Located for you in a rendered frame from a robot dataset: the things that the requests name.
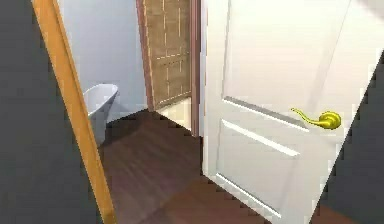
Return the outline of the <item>orange wooden door frame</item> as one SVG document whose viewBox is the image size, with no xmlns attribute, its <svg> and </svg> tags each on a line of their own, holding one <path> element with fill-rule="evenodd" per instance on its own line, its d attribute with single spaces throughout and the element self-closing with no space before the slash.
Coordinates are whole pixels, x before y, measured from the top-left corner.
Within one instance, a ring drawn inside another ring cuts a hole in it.
<svg viewBox="0 0 384 224">
<path fill-rule="evenodd" d="M 103 224 L 118 224 L 57 0 L 32 0 Z"/>
</svg>

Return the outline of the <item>brown wooden door frame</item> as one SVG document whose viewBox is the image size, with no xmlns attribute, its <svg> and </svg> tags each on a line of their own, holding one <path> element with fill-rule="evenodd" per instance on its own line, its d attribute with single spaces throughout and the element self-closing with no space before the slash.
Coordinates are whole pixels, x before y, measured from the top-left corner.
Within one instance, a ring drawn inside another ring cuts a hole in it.
<svg viewBox="0 0 384 224">
<path fill-rule="evenodd" d="M 135 0 L 148 110 L 199 135 L 201 0 Z"/>
</svg>

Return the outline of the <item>white bathtub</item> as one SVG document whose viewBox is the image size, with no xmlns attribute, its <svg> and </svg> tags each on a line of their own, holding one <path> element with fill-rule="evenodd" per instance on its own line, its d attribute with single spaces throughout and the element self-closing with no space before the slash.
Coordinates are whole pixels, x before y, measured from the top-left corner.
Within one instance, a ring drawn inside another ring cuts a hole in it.
<svg viewBox="0 0 384 224">
<path fill-rule="evenodd" d="M 107 120 L 117 93 L 116 85 L 105 83 L 97 84 L 83 93 L 88 119 L 98 146 L 105 141 Z"/>
</svg>

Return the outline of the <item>white panelled room door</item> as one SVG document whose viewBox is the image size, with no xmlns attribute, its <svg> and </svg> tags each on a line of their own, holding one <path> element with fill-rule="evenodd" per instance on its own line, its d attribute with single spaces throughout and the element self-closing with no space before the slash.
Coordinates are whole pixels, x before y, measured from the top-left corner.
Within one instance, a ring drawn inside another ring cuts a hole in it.
<svg viewBox="0 0 384 224">
<path fill-rule="evenodd" d="M 309 224 L 384 52 L 384 0 L 205 4 L 203 172 L 271 224 Z"/>
</svg>

